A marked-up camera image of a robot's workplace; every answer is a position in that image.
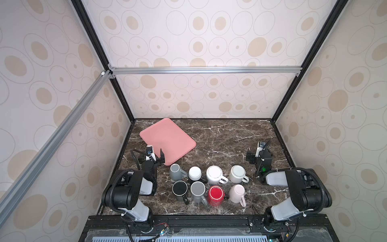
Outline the pink rectangular tray mat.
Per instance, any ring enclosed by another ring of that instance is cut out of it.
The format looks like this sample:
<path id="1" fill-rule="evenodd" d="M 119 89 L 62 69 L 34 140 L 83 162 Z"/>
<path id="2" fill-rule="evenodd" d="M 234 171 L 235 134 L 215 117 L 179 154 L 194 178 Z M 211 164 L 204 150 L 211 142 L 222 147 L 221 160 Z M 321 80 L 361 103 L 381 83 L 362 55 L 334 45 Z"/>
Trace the pink rectangular tray mat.
<path id="1" fill-rule="evenodd" d="M 154 152 L 165 155 L 165 165 L 170 166 L 196 147 L 196 142 L 171 119 L 164 118 L 140 132 L 140 137 L 147 145 L 152 145 Z"/>

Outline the cream mug red inside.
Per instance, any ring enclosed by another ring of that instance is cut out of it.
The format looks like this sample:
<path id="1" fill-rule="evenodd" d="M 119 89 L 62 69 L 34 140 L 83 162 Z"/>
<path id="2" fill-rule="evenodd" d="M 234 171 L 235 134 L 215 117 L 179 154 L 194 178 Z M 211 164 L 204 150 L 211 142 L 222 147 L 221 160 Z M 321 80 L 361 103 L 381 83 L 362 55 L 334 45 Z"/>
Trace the cream mug red inside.
<path id="1" fill-rule="evenodd" d="M 248 183 L 250 179 L 246 176 L 246 171 L 241 165 L 234 165 L 229 174 L 229 181 L 234 184 Z"/>

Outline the pale pink mug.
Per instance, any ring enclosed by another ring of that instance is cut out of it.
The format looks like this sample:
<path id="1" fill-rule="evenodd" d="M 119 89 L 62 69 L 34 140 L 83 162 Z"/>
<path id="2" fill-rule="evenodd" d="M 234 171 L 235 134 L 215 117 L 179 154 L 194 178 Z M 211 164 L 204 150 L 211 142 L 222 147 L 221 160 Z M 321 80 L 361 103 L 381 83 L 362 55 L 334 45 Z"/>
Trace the pale pink mug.
<path id="1" fill-rule="evenodd" d="M 240 204 L 243 208 L 245 208 L 247 206 L 245 193 L 245 188 L 242 185 L 234 185 L 228 193 L 228 199 L 231 202 Z"/>

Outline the white ribbed-bottom mug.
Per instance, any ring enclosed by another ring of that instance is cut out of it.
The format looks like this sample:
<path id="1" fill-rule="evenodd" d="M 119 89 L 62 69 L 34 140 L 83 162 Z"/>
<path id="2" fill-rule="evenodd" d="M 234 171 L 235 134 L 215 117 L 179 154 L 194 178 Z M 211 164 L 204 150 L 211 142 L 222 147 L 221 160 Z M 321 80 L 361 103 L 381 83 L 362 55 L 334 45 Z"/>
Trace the white ribbed-bottom mug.
<path id="1" fill-rule="evenodd" d="M 228 183 L 228 178 L 223 175 L 222 169 L 216 165 L 212 165 L 206 170 L 206 178 L 211 185 Z"/>

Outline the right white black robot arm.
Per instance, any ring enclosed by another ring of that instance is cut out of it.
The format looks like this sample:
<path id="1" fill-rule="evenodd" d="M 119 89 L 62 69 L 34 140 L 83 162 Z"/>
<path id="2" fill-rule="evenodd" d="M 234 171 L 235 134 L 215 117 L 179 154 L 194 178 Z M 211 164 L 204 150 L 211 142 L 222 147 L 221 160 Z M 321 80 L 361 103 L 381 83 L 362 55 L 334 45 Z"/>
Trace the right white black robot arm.
<path id="1" fill-rule="evenodd" d="M 246 161 L 255 165 L 257 180 L 268 186 L 287 187 L 290 197 L 265 210 L 263 225 L 287 221 L 300 216 L 318 214 L 332 205 L 333 199 L 322 180 L 312 168 L 291 167 L 272 169 L 272 153 L 259 149 L 247 152 Z"/>

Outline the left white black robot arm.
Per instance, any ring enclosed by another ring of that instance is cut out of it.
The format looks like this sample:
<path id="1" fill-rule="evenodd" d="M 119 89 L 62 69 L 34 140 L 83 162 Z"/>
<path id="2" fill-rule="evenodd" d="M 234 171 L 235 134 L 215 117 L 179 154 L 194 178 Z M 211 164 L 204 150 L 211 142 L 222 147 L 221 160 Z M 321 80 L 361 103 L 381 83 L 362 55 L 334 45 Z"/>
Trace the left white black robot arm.
<path id="1" fill-rule="evenodd" d="M 165 163 L 165 155 L 162 149 L 157 155 L 152 145 L 144 152 L 132 149 L 131 155 L 138 169 L 116 170 L 102 193 L 101 203 L 128 221 L 152 224 L 152 210 L 139 196 L 155 195 L 157 170 Z"/>

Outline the grey mug back row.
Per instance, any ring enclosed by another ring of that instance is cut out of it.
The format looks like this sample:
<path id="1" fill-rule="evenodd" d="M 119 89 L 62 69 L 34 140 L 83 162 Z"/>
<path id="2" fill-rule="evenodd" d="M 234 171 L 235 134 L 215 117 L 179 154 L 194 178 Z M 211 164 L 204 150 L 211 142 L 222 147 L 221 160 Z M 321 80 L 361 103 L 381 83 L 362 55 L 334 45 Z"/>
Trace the grey mug back row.
<path id="1" fill-rule="evenodd" d="M 184 178 L 187 178 L 187 172 L 184 171 L 179 164 L 172 164 L 170 166 L 170 177 L 172 181 L 176 182 L 179 180 L 183 180 Z"/>

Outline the grey mug row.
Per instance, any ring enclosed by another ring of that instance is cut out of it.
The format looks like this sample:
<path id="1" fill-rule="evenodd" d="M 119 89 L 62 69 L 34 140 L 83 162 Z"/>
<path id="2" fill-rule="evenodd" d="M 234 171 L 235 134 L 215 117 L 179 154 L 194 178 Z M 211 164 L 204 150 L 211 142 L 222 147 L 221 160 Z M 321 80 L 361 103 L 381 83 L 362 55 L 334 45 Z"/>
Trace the grey mug row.
<path id="1" fill-rule="evenodd" d="M 205 198 L 206 187 L 201 181 L 195 181 L 190 186 L 191 198 L 195 203 L 202 203 L 208 206 L 208 202 Z"/>
<path id="2" fill-rule="evenodd" d="M 183 180 L 184 178 L 187 178 L 187 172 L 184 171 L 179 164 L 172 164 L 170 166 L 170 177 L 172 181 L 176 182 L 179 180 Z"/>

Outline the black mug white rim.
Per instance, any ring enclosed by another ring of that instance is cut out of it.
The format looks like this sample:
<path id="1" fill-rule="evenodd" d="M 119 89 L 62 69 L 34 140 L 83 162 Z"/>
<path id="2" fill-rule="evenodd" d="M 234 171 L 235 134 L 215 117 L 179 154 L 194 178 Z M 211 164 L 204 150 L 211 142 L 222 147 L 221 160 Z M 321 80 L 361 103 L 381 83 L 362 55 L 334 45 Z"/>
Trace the black mug white rim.
<path id="1" fill-rule="evenodd" d="M 188 186 L 185 181 L 176 181 L 172 186 L 172 192 L 175 195 L 177 201 L 184 202 L 185 205 L 189 204 L 189 200 L 187 198 Z"/>

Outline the grey mug front row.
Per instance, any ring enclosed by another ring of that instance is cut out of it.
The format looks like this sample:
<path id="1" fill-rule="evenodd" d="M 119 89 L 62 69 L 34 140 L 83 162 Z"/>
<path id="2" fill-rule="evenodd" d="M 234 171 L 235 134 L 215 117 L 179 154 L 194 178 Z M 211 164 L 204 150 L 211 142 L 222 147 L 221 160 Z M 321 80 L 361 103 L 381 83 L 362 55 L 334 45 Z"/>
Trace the grey mug front row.
<path id="1" fill-rule="evenodd" d="M 202 203 L 208 206 L 208 202 L 205 198 L 206 187 L 201 181 L 195 181 L 190 186 L 191 198 L 195 203 Z"/>

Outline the left slanted aluminium bar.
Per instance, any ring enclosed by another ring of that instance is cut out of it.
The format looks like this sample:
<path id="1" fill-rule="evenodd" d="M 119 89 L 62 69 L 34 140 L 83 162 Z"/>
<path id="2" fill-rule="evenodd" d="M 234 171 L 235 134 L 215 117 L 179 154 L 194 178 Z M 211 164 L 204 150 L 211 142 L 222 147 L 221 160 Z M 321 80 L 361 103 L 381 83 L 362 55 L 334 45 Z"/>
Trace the left slanted aluminium bar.
<path id="1" fill-rule="evenodd" d="M 11 213 L 16 209 L 22 198 L 51 160 L 54 153 L 58 150 L 63 140 L 76 125 L 81 115 L 88 108 L 106 81 L 110 79 L 111 75 L 111 70 L 105 70 L 104 73 L 96 79 L 6 192 L 1 200 L 1 226 L 8 220 Z"/>

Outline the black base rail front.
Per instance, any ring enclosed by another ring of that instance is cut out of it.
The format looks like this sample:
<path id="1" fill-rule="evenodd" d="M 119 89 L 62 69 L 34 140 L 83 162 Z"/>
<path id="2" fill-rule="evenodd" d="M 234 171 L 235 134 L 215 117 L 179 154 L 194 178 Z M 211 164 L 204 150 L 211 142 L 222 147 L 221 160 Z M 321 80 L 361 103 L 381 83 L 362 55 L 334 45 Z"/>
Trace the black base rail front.
<path id="1" fill-rule="evenodd" d="M 261 215 L 156 215 L 152 222 L 133 222 L 119 215 L 91 216 L 81 242 L 116 237 L 119 242 L 337 242 L 327 215 L 264 223 Z"/>

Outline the horizontal aluminium frame bar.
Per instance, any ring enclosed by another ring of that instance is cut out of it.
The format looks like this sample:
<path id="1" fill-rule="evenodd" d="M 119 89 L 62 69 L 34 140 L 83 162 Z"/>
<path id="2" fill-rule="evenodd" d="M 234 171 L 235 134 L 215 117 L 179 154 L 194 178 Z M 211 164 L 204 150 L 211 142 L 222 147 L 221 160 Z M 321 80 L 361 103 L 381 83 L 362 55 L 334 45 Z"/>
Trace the horizontal aluminium frame bar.
<path id="1" fill-rule="evenodd" d="M 112 68 L 115 75 L 300 73 L 301 66 Z"/>

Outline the left black corner post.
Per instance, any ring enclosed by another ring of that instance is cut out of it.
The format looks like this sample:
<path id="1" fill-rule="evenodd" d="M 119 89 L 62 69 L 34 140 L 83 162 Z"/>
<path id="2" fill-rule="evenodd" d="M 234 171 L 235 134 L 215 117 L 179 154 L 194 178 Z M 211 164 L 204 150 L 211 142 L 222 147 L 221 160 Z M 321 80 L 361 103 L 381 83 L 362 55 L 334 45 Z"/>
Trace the left black corner post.
<path id="1" fill-rule="evenodd" d="M 75 12 L 77 13 L 77 15 L 79 17 L 79 19 L 80 19 L 87 35 L 88 35 L 88 38 L 89 38 L 97 56 L 98 56 L 98 59 L 100 60 L 103 68 L 105 70 L 111 71 L 112 69 L 109 67 L 109 60 L 105 54 L 105 51 L 104 51 L 103 46 L 99 40 L 99 37 L 97 36 L 97 33 L 93 27 L 93 24 L 92 24 L 87 12 L 86 12 L 86 8 L 85 8 L 84 4 L 80 0 L 71 0 L 70 2 L 75 9 Z M 119 85 L 117 78 L 116 77 L 110 78 L 110 82 L 111 82 L 111 84 L 112 84 L 112 86 L 113 86 L 113 88 L 114 88 L 114 90 L 119 98 L 121 105 L 124 108 L 126 115 L 128 116 L 130 122 L 133 123 L 135 121 L 134 115 L 133 115 L 132 111 L 130 110 L 128 102 L 124 96 L 124 93 Z"/>

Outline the right black corner post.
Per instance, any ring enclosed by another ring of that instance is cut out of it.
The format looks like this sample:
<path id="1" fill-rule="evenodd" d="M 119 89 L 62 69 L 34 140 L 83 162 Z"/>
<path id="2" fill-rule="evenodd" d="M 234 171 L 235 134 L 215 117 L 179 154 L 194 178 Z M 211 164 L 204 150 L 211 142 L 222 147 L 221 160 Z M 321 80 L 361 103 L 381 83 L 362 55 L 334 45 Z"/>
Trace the right black corner post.
<path id="1" fill-rule="evenodd" d="M 295 92 L 297 86 L 299 85 L 301 79 L 305 75 L 306 71 L 308 70 L 309 66 L 313 62 L 314 58 L 316 57 L 318 51 L 320 50 L 322 44 L 330 34 L 331 30 L 333 29 L 335 23 L 337 22 L 339 16 L 341 15 L 342 11 L 346 7 L 348 3 L 348 0 L 338 0 L 336 1 L 333 9 L 331 10 L 330 14 L 328 15 L 326 21 L 324 22 L 319 34 L 317 35 L 316 40 L 314 41 L 313 45 L 311 46 L 311 49 L 309 50 L 308 54 L 306 55 L 305 60 L 303 61 L 301 67 L 301 71 L 291 82 L 290 87 L 288 88 L 287 92 L 285 93 L 280 105 L 278 106 L 276 112 L 274 113 L 274 116 L 272 117 L 272 124 L 275 124 L 278 119 L 280 118 L 282 112 L 284 111 L 286 105 L 288 104 L 291 96 Z"/>

